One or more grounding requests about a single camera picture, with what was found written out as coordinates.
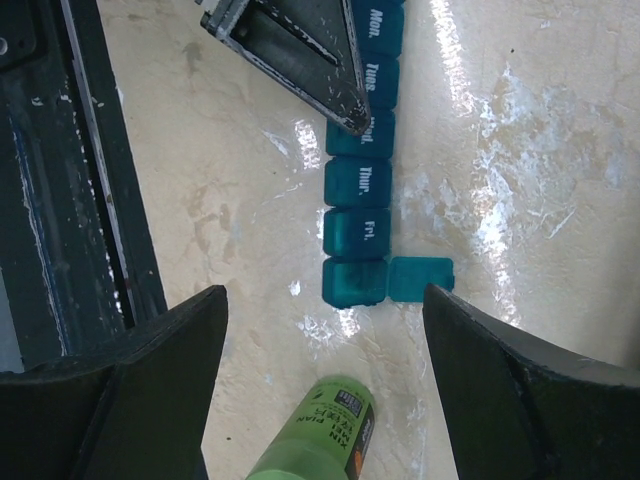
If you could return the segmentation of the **green pill bottle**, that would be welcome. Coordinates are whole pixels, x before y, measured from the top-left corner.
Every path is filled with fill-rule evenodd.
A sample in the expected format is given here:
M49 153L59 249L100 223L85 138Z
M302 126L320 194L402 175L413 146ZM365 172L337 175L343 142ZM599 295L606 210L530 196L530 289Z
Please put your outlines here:
M250 471L250 479L360 478L375 428L375 401L360 381L318 380Z

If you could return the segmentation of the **teal weekly pill organizer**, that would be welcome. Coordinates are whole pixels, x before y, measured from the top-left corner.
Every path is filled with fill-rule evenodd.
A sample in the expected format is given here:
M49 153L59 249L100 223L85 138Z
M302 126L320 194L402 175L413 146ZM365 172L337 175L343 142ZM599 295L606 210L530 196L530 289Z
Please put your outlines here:
M385 299L416 303L429 284L453 290L455 276L449 258L391 254L394 110L405 8L401 1L355 1L352 8L372 117L361 136L334 125L326 130L321 295L336 309Z

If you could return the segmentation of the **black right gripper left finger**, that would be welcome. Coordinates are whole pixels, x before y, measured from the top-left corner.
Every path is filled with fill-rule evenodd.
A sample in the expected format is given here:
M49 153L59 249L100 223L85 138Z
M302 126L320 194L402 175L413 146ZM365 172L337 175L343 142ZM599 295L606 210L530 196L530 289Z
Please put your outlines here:
M227 325L211 286L89 352L2 373L2 478L205 478Z

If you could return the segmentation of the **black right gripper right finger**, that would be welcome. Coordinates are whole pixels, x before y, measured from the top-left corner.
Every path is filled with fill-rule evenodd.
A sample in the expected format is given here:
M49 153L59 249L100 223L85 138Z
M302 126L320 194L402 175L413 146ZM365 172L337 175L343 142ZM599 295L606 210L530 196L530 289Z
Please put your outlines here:
M636 479L639 373L430 284L423 320L461 479Z

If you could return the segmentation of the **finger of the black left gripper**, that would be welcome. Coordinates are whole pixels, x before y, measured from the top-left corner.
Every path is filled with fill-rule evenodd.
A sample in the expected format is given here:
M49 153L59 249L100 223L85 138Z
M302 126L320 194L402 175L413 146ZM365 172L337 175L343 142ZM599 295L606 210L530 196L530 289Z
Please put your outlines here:
M352 135L371 112L346 0L201 1L201 27Z

